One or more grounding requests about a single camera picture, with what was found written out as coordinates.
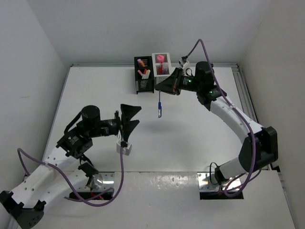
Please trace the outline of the pink purple eraser block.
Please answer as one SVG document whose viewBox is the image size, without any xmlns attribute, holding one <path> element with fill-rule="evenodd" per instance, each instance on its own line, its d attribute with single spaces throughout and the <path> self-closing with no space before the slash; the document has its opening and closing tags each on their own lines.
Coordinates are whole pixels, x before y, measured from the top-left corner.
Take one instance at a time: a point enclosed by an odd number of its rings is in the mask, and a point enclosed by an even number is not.
<svg viewBox="0 0 305 229">
<path fill-rule="evenodd" d="M 165 60 L 165 56 L 164 56 L 164 55 L 158 54 L 158 55 L 156 56 L 156 62 L 157 62 L 157 63 L 163 63 L 164 60 Z"/>
</svg>

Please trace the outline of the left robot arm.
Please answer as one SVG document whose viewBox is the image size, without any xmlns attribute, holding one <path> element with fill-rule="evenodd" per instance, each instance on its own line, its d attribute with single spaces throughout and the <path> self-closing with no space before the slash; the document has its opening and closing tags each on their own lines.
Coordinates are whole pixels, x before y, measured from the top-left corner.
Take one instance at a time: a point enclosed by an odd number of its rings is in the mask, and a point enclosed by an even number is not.
<svg viewBox="0 0 305 229">
<path fill-rule="evenodd" d="M 113 192 L 112 187 L 89 199 L 78 193 L 79 188 L 100 189 L 105 183 L 85 152 L 92 147 L 93 138 L 114 135 L 120 157 L 129 155 L 132 145 L 128 139 L 140 122 L 133 117 L 140 110 L 140 106 L 122 104 L 113 119 L 102 120 L 99 108 L 87 105 L 66 126 L 62 138 L 45 160 L 39 161 L 18 148 L 18 156 L 25 156 L 39 166 L 14 189 L 1 192 L 3 207 L 22 229 L 31 229 L 49 207 L 59 200 L 68 199 L 70 193 L 75 194 L 76 202 L 96 208 L 113 202 L 116 197 L 101 204 L 92 202 L 104 193 Z"/>
</svg>

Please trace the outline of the red ink gel pen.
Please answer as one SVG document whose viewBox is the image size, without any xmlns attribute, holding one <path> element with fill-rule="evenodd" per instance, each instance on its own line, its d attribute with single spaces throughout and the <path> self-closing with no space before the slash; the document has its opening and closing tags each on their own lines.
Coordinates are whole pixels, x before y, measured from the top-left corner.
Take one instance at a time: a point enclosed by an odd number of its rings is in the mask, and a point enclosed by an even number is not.
<svg viewBox="0 0 305 229">
<path fill-rule="evenodd" d="M 160 66 L 158 68 L 158 74 L 159 75 L 166 75 L 166 74 L 169 74 L 169 65 L 167 62 L 163 62 L 163 63 L 160 63 Z"/>
</svg>

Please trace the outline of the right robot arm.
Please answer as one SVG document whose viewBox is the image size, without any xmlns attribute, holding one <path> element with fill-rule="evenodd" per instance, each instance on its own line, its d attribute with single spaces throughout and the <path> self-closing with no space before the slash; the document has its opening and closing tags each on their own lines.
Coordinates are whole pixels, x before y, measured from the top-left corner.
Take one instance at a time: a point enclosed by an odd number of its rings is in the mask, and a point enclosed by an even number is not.
<svg viewBox="0 0 305 229">
<path fill-rule="evenodd" d="M 195 92 L 199 103 L 223 120 L 240 139 L 243 145 L 238 157 L 216 167 L 210 179 L 213 184 L 221 185 L 232 177 L 255 172 L 278 159 L 276 130 L 263 127 L 238 109 L 217 86 L 208 62 L 198 62 L 195 75 L 175 68 L 155 89 L 172 95 L 180 95 L 182 90 Z"/>
</svg>

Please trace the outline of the orange cap highlighter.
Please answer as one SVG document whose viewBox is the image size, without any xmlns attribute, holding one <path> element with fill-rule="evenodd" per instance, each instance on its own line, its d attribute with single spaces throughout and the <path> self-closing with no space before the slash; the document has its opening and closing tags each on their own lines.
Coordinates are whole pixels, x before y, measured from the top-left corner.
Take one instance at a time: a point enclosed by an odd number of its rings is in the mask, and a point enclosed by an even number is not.
<svg viewBox="0 0 305 229">
<path fill-rule="evenodd" d="M 139 65 L 139 67 L 145 67 L 145 62 L 142 59 L 137 59 L 137 63 Z"/>
</svg>

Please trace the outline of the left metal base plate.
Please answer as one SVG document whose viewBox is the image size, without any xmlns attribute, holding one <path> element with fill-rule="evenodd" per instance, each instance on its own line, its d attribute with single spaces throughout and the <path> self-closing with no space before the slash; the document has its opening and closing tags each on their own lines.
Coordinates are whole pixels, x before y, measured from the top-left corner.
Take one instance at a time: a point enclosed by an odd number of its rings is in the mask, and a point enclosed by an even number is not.
<svg viewBox="0 0 305 229">
<path fill-rule="evenodd" d="M 92 191 L 104 191 L 114 187 L 114 173 L 99 173 L 91 177 L 89 188 Z"/>
</svg>

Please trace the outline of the blue ballpoint pen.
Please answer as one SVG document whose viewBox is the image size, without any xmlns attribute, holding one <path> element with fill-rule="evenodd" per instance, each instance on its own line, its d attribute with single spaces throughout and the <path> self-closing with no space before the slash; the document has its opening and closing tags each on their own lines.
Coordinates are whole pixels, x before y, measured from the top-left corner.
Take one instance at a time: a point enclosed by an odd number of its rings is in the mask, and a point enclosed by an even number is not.
<svg viewBox="0 0 305 229">
<path fill-rule="evenodd" d="M 158 97 L 158 118 L 162 117 L 162 102 L 161 102 L 161 91 L 159 91 Z"/>
</svg>

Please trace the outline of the metal base plate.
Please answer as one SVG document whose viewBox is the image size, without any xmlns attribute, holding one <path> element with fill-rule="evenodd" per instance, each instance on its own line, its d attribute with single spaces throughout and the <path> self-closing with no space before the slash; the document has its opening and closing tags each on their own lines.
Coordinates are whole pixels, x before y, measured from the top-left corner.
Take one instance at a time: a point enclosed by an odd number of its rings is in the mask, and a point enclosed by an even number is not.
<svg viewBox="0 0 305 229">
<path fill-rule="evenodd" d="M 210 174 L 208 172 L 198 172 L 197 173 L 197 179 L 198 179 L 198 186 L 200 192 L 217 192 L 217 191 L 224 191 L 224 189 L 227 187 L 227 191 L 238 191 L 240 189 L 240 186 L 242 184 L 241 180 L 238 178 L 234 180 L 231 184 L 229 182 L 233 179 L 230 178 L 228 181 L 225 181 L 221 185 L 219 185 L 216 182 L 216 179 L 214 178 L 214 172 Z"/>
<path fill-rule="evenodd" d="M 114 187 L 114 173 L 99 173 L 91 177 L 89 188 L 92 191 L 104 191 Z"/>
</svg>

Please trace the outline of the white slotted pen holder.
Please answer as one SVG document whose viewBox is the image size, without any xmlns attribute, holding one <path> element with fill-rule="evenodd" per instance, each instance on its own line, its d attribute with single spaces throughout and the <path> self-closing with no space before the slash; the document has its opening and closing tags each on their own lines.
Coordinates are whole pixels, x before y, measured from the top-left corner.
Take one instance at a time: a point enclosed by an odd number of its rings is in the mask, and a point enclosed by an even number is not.
<svg viewBox="0 0 305 229">
<path fill-rule="evenodd" d="M 152 66 L 155 85 L 168 78 L 171 73 L 171 58 L 168 52 L 153 53 Z"/>
</svg>

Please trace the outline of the yellow tip white pen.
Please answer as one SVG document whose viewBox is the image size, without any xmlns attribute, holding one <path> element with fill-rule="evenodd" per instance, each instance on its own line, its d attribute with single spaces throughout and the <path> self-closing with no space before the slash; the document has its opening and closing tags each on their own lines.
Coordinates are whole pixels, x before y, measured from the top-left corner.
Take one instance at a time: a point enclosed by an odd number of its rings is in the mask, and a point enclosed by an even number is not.
<svg viewBox="0 0 305 229">
<path fill-rule="evenodd" d="M 147 78 L 147 79 L 149 78 L 150 73 L 151 73 L 151 70 L 148 70 L 148 71 L 147 71 L 147 74 L 146 74 L 146 78 Z"/>
</svg>

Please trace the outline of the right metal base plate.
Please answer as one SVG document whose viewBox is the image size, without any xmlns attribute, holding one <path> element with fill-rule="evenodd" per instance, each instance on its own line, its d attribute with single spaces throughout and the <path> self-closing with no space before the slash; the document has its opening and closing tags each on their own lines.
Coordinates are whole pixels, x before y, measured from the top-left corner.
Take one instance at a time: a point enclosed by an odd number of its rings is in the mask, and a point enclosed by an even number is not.
<svg viewBox="0 0 305 229">
<path fill-rule="evenodd" d="M 198 179 L 198 186 L 200 192 L 217 192 L 217 191 L 224 191 L 224 189 L 227 187 L 227 191 L 238 191 L 240 189 L 240 186 L 242 184 L 241 180 L 238 178 L 234 180 L 231 184 L 229 182 L 233 179 L 230 178 L 228 181 L 225 181 L 221 185 L 219 185 L 216 182 L 216 179 L 214 178 L 214 172 L 210 174 L 208 172 L 198 172 L 197 173 L 197 179 Z"/>
</svg>

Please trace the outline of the black slotted pen holder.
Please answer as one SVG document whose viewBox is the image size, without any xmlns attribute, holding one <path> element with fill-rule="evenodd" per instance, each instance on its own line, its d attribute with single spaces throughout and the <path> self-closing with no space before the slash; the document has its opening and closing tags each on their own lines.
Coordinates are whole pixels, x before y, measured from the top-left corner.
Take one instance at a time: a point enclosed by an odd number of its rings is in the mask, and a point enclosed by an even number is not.
<svg viewBox="0 0 305 229">
<path fill-rule="evenodd" d="M 134 78 L 136 94 L 154 93 L 153 60 L 151 56 L 134 57 Z"/>
</svg>

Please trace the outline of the red cap white marker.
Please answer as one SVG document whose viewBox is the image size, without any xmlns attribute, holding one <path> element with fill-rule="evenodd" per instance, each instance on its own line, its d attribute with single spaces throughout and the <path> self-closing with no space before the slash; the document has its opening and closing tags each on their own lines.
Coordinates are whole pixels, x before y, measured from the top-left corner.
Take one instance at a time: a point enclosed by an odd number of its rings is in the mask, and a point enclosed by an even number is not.
<svg viewBox="0 0 305 229">
<path fill-rule="evenodd" d="M 147 71 L 148 71 L 147 69 L 144 70 L 143 76 L 142 76 L 143 79 L 147 79 L 147 78 L 146 78 Z"/>
</svg>

